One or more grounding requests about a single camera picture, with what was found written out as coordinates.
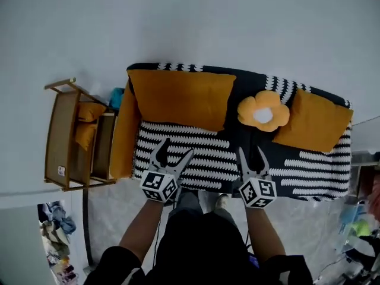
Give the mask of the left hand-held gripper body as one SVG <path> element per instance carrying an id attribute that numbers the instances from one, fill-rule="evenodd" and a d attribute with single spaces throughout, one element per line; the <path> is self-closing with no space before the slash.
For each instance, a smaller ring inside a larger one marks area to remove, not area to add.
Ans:
<path id="1" fill-rule="evenodd" d="M 166 202 L 178 190 L 178 167 L 150 165 L 143 171 L 140 188 L 153 201 Z"/>

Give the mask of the pile of assorted clutter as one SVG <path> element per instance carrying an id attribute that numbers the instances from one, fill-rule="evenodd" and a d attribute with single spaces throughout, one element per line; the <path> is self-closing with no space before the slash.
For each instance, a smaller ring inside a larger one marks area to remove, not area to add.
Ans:
<path id="1" fill-rule="evenodd" d="M 60 201 L 39 204 L 37 210 L 47 263 L 56 285 L 79 285 L 80 276 L 70 259 L 75 222 Z"/>

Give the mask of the pink cloth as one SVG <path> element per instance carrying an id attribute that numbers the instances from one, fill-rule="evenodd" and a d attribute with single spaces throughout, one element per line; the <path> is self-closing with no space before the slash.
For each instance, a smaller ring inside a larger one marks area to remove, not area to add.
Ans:
<path id="1" fill-rule="evenodd" d="M 368 212 L 380 222 L 380 175 L 376 175 L 373 180 L 372 192 L 369 195 Z"/>

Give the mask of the person's grey trousers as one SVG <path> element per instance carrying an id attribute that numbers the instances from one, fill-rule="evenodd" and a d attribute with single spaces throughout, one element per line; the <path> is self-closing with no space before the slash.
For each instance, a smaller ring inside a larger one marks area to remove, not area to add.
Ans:
<path id="1" fill-rule="evenodd" d="M 169 213 L 168 217 L 171 218 L 176 213 L 183 210 L 192 214 L 203 214 L 197 190 L 181 188 L 176 207 Z"/>

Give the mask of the teal object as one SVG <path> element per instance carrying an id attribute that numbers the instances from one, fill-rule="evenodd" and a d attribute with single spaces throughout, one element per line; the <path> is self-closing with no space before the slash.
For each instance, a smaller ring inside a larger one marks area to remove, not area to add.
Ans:
<path id="1" fill-rule="evenodd" d="M 114 88 L 110 93 L 109 106 L 112 109 L 119 110 L 124 96 L 124 88 Z"/>

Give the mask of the person's left forearm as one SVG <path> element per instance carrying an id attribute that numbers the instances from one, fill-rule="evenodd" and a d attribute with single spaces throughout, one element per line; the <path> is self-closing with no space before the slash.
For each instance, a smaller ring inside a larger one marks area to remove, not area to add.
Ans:
<path id="1" fill-rule="evenodd" d="M 119 242 L 119 246 L 131 251 L 140 263 L 143 263 L 154 240 L 163 208 L 162 202 L 148 199 Z"/>

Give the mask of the person's shoe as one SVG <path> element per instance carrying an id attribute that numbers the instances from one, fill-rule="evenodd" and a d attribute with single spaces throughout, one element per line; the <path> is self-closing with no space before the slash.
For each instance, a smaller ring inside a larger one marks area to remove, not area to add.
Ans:
<path id="1" fill-rule="evenodd" d="M 214 210 L 227 210 L 229 207 L 230 197 L 227 194 L 220 194 L 215 203 Z"/>

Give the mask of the person's right forearm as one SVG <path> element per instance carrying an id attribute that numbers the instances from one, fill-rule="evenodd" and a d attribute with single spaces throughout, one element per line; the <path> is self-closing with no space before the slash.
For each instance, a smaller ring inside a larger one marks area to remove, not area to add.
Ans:
<path id="1" fill-rule="evenodd" d="M 286 251 L 275 228 L 263 209 L 245 208 L 252 250 L 259 264 Z"/>

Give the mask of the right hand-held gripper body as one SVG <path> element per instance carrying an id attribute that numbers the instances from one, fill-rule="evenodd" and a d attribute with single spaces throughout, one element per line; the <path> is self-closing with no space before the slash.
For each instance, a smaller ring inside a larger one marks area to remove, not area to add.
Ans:
<path id="1" fill-rule="evenodd" d="M 247 208 L 263 209 L 277 199 L 276 183 L 271 180 L 249 178 L 239 192 Z"/>

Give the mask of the wooden table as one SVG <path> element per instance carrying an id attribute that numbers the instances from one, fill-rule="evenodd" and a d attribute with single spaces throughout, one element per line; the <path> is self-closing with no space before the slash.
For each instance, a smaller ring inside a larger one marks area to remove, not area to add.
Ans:
<path id="1" fill-rule="evenodd" d="M 380 151 L 356 152 L 351 158 L 350 195 L 365 199 L 372 193 L 375 176 L 380 175 Z"/>

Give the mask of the blue and green items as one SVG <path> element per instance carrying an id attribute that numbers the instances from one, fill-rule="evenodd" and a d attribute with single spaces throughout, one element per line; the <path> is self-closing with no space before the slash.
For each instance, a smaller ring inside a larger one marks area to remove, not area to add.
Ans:
<path id="1" fill-rule="evenodd" d="M 339 235 L 349 236 L 355 235 L 357 237 L 369 236 L 372 233 L 369 222 L 365 219 L 367 215 L 364 203 L 350 204 L 344 207 L 340 213 L 340 229 Z"/>

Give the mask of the black white patterned sofa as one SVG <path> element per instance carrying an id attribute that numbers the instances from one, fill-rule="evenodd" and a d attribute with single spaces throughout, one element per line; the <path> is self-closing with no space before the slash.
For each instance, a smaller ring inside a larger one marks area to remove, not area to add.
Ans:
<path id="1" fill-rule="evenodd" d="M 289 108 L 298 90 L 316 94 L 336 105 L 352 109 L 341 97 L 314 87 L 276 76 L 239 69 L 171 63 L 137 63 L 132 69 L 209 72 L 236 77 L 227 101 L 227 113 L 221 131 L 208 131 L 176 123 L 143 120 L 138 128 L 130 178 L 140 179 L 148 169 L 150 154 L 164 138 L 170 138 L 167 161 L 176 164 L 185 153 L 194 149 L 194 156 L 180 178 L 185 187 L 213 192 L 231 193 L 240 176 L 238 149 L 253 170 L 261 170 L 263 162 L 257 146 L 264 152 L 270 167 L 270 179 L 275 182 L 277 195 L 304 201 L 330 201 L 348 193 L 351 168 L 351 127 L 349 123 L 339 142 L 330 152 L 289 147 L 273 142 L 282 127 L 263 132 L 238 120 L 238 104 L 260 91 L 275 91 L 282 104 Z"/>

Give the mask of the large orange pillow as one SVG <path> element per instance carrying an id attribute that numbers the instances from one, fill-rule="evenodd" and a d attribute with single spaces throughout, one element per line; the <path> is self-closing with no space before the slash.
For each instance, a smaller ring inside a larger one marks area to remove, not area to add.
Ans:
<path id="1" fill-rule="evenodd" d="M 132 69 L 128 76 L 143 120 L 223 129 L 234 75 Z"/>

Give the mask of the person's black clothing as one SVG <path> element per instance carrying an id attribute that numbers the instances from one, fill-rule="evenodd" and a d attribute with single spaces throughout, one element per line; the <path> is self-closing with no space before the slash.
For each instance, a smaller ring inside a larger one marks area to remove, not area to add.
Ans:
<path id="1" fill-rule="evenodd" d="M 130 250 L 113 246 L 84 285 L 313 285 L 300 255 L 277 255 L 258 265 L 249 256 L 231 222 L 183 210 L 168 219 L 149 272 Z"/>

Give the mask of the black floor strip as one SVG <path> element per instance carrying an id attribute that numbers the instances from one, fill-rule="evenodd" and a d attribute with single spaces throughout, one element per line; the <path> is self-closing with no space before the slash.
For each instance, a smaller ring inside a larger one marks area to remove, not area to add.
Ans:
<path id="1" fill-rule="evenodd" d="M 94 265 L 93 256 L 91 253 L 91 242 L 88 222 L 88 189 L 83 190 L 82 196 L 82 213 L 83 213 L 83 230 L 84 230 L 84 243 L 87 255 L 87 262 L 90 267 Z"/>

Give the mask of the orange flower cushion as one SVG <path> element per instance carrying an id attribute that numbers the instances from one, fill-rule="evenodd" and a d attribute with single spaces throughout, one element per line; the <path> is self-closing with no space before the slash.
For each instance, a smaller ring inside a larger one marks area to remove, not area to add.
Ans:
<path id="1" fill-rule="evenodd" d="M 273 132 L 285 126 L 290 118 L 289 108 L 282 104 L 280 95 L 268 90 L 243 99 L 238 104 L 237 113 L 240 123 L 263 132 Z"/>

